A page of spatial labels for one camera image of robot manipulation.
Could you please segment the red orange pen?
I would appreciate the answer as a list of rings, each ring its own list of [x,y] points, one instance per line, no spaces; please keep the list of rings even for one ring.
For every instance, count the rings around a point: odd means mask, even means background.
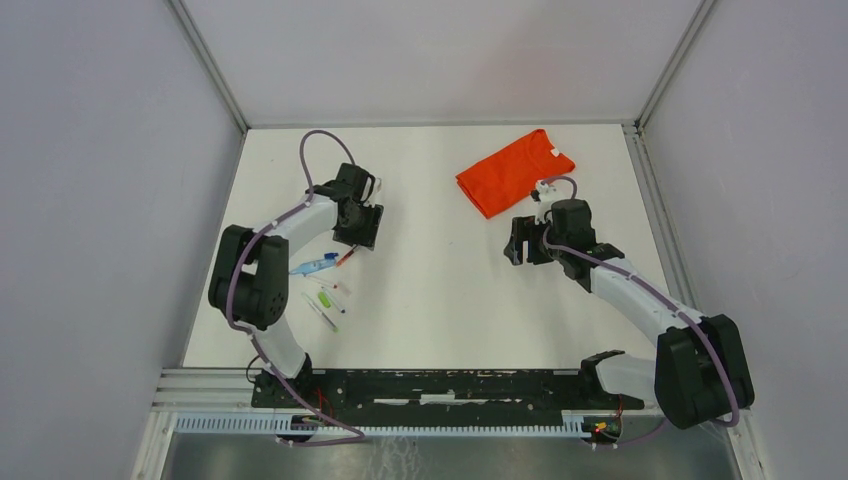
[[[345,254],[343,254],[337,259],[335,266],[340,267],[344,265],[353,256],[353,254],[357,252],[358,249],[358,245],[351,247]]]

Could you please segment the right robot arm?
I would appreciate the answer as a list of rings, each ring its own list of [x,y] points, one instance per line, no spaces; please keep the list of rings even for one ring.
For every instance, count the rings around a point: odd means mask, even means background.
[[[557,263],[564,275],[614,307],[654,346],[651,359],[611,350],[584,359],[580,400],[602,408],[617,394],[658,405],[679,429],[705,422],[736,426],[755,400],[736,323],[673,299],[641,275],[625,254],[600,243],[581,199],[550,203],[515,217],[504,254],[514,265]]]

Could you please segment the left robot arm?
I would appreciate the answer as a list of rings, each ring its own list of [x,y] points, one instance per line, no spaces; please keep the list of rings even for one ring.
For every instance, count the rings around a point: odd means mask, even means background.
[[[308,188],[292,209],[260,229],[230,225],[221,234],[208,302],[249,337],[267,370],[279,377],[275,392],[290,407],[306,405],[314,394],[311,359],[285,317],[290,258],[326,232],[337,243],[374,248],[384,210],[373,199],[380,184],[364,168],[344,163],[335,178]]]

